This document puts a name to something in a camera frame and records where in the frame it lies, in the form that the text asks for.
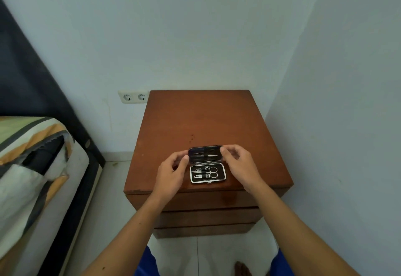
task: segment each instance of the wooden surface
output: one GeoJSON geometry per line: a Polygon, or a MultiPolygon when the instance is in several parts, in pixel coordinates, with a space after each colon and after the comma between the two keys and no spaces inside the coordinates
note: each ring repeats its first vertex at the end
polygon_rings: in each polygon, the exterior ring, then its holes
{"type": "MultiPolygon", "coordinates": [[[[158,166],[172,152],[216,144],[240,144],[250,151],[269,186],[293,185],[248,90],[151,91],[124,192],[151,193],[158,166]]],[[[187,167],[180,191],[243,190],[227,165],[225,169],[225,181],[193,184],[187,167]]]]}
{"type": "Polygon", "coordinates": [[[212,209],[161,213],[154,228],[256,223],[262,217],[258,207],[246,209],[212,209]]]}
{"type": "Polygon", "coordinates": [[[156,238],[174,238],[189,236],[229,235],[248,232],[255,224],[230,224],[212,226],[193,226],[188,228],[154,229],[156,238]]]}
{"type": "MultiPolygon", "coordinates": [[[[279,197],[284,195],[288,188],[273,189],[279,197]]],[[[138,210],[149,195],[127,195],[132,206],[138,210]]],[[[254,207],[258,204],[246,191],[206,191],[180,192],[163,209],[163,211],[189,211],[197,209],[221,209],[233,207],[254,207]]]]}

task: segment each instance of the drawer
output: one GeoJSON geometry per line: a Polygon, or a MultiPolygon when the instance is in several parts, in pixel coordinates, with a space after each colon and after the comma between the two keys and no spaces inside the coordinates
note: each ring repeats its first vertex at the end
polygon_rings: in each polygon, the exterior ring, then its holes
{"type": "Polygon", "coordinates": [[[163,212],[155,228],[183,228],[189,226],[256,223],[262,217],[258,207],[245,209],[213,209],[203,211],[163,212]]]}
{"type": "Polygon", "coordinates": [[[189,236],[230,235],[248,232],[255,224],[231,224],[212,226],[193,226],[189,228],[154,229],[156,238],[175,238],[189,236]]]}
{"type": "MultiPolygon", "coordinates": [[[[284,195],[288,188],[275,188],[279,197],[284,195]]],[[[127,195],[133,207],[138,210],[149,195],[127,195]]],[[[258,206],[254,198],[246,191],[203,191],[179,192],[163,211],[192,211],[199,209],[224,209],[234,207],[258,206]]]]}

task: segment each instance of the forearm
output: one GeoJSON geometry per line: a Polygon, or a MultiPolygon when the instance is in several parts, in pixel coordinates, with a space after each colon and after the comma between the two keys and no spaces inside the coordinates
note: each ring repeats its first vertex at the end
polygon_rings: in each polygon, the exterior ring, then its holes
{"type": "Polygon", "coordinates": [[[82,274],[84,276],[132,276],[164,205],[150,195],[113,241],[82,274]]]}
{"type": "Polygon", "coordinates": [[[252,193],[296,276],[358,275],[266,183],[252,193]]]}

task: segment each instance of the person's left hand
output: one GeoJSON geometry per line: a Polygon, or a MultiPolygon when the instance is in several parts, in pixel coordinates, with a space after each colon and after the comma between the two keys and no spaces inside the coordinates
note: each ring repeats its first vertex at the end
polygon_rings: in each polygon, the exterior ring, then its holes
{"type": "Polygon", "coordinates": [[[160,164],[152,194],[160,200],[163,207],[180,189],[188,161],[188,151],[184,150],[174,152],[160,164]],[[177,165],[178,168],[174,171],[173,167],[177,165]]]}

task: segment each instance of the power socket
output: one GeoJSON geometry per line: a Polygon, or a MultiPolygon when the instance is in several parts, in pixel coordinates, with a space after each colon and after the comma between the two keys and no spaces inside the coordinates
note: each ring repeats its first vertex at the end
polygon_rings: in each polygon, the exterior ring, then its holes
{"type": "Polygon", "coordinates": [[[149,91],[119,90],[118,96],[124,104],[144,104],[148,102],[149,91]]]}

